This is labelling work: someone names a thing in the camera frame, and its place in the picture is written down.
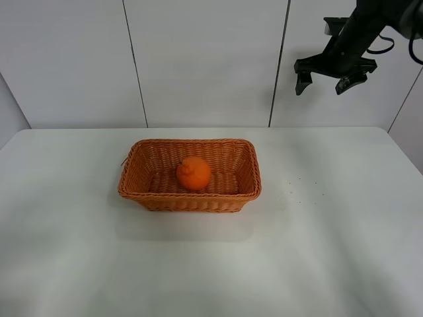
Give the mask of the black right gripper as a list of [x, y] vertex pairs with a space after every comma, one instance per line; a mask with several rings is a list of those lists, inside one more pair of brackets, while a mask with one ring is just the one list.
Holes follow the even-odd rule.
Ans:
[[367, 81], [366, 73], [376, 70], [374, 59], [363, 54], [377, 37], [377, 13], [356, 7], [350, 17], [325, 17], [331, 38], [323, 52], [298, 59], [295, 93], [300, 96], [313, 83], [311, 73], [340, 79], [335, 86], [337, 95]]

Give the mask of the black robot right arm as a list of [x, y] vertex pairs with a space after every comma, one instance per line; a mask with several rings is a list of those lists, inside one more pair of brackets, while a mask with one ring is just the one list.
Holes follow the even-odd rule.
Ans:
[[313, 82], [312, 73], [338, 79], [335, 86], [338, 95], [366, 82], [367, 74], [376, 70], [377, 63], [363, 54], [379, 55], [391, 50], [369, 48], [386, 26], [408, 40], [410, 57], [422, 64], [413, 49], [414, 41], [422, 38], [421, 1], [357, 1], [350, 17], [325, 17], [324, 21], [331, 38], [323, 52], [298, 59], [294, 64], [298, 96]]

